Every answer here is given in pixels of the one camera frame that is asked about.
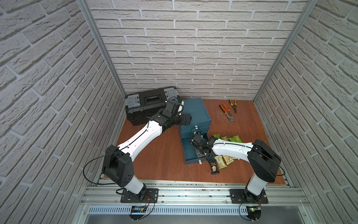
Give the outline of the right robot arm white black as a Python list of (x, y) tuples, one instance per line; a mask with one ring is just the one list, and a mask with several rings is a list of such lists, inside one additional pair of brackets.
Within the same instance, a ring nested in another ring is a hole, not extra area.
[(196, 133), (190, 143), (204, 155), (226, 155), (251, 164), (254, 171), (243, 191), (243, 198), (248, 202), (257, 202), (268, 183), (274, 183), (281, 168), (281, 157), (265, 142), (237, 143), (211, 137), (208, 140)]

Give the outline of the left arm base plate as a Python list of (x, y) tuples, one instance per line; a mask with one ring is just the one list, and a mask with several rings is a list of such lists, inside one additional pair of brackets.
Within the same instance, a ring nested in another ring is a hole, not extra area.
[(134, 194), (126, 189), (123, 189), (121, 195), (121, 203), (157, 203), (158, 201), (158, 189), (144, 188), (140, 193)]

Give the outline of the teal bottom drawer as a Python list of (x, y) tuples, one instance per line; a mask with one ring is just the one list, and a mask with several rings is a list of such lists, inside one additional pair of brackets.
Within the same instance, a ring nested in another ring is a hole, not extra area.
[(190, 142), (191, 142), (190, 137), (181, 138), (181, 143), (182, 143), (183, 152), (184, 152), (185, 164), (190, 165), (190, 164), (195, 164), (195, 163), (200, 163), (200, 162), (207, 161), (205, 155), (197, 153), (196, 149), (194, 148), (194, 146)]

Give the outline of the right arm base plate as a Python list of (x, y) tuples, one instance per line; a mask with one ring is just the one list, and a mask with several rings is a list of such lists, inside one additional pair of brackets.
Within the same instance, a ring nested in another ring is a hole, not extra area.
[(230, 189), (229, 193), (230, 193), (232, 204), (241, 204), (241, 203), (268, 204), (269, 203), (264, 189), (259, 195), (255, 195), (250, 191), (248, 191), (247, 189)]

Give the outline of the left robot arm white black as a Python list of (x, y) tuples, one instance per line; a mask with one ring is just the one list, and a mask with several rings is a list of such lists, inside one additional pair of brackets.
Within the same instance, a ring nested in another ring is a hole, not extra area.
[(108, 146), (105, 155), (99, 156), (93, 161), (104, 158), (102, 173), (120, 188), (136, 196), (142, 196), (146, 186), (135, 176), (133, 161), (150, 142), (164, 131), (175, 125), (189, 126), (191, 120), (192, 117), (188, 113), (175, 114), (172, 117), (157, 113), (129, 140), (118, 146)]

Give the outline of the teal drawer cabinet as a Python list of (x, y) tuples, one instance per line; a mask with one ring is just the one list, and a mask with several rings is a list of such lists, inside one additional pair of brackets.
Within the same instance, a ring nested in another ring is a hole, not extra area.
[(210, 126), (211, 118), (209, 113), (206, 110), (206, 107), (201, 98), (196, 99), (187, 99), (184, 100), (184, 114), (191, 114), (192, 120), (190, 126), (199, 125), (199, 126)]

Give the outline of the beige cookie packet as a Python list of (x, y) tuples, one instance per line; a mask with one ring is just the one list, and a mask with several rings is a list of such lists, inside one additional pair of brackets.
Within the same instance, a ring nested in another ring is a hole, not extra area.
[(230, 163), (234, 162), (234, 159), (230, 156), (227, 156), (227, 155), (223, 155), (223, 159), (226, 163), (226, 165), (228, 166)]
[(226, 168), (226, 167), (227, 167), (227, 165), (226, 165), (226, 163), (225, 163), (225, 161), (224, 161), (223, 156), (218, 155), (218, 156), (215, 157), (215, 160), (216, 160), (216, 164), (217, 164), (217, 166), (218, 166), (219, 169), (223, 169), (223, 168)]

